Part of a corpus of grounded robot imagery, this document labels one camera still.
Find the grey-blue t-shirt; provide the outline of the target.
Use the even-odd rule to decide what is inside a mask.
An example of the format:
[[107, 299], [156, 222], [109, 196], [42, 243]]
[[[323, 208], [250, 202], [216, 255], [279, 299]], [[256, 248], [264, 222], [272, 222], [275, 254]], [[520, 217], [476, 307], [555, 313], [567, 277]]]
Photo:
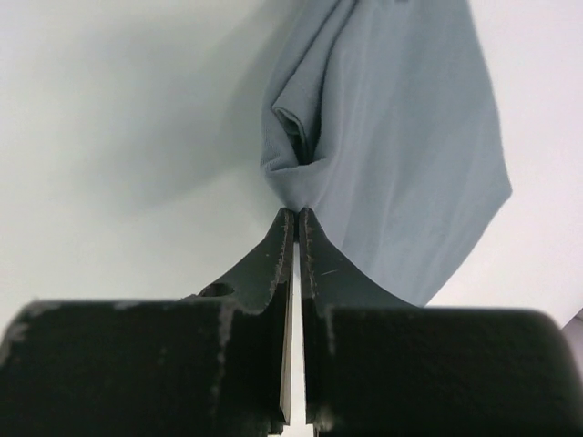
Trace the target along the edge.
[[388, 292], [425, 305], [512, 188], [465, 1], [308, 1], [261, 108], [281, 202]]

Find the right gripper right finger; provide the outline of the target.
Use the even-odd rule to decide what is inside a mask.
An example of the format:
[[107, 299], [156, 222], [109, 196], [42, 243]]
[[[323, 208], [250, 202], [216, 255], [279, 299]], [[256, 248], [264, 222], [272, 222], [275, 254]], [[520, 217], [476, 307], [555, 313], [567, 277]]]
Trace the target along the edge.
[[317, 436], [573, 436], [577, 367], [533, 310], [419, 308], [298, 215], [306, 421]]

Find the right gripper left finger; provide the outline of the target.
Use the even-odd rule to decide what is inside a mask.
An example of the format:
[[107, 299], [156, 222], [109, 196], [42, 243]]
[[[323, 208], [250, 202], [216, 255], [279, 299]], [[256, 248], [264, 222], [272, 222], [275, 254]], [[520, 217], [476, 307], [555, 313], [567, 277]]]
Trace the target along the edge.
[[37, 300], [1, 343], [4, 436], [270, 436], [291, 415], [295, 216], [181, 300]]

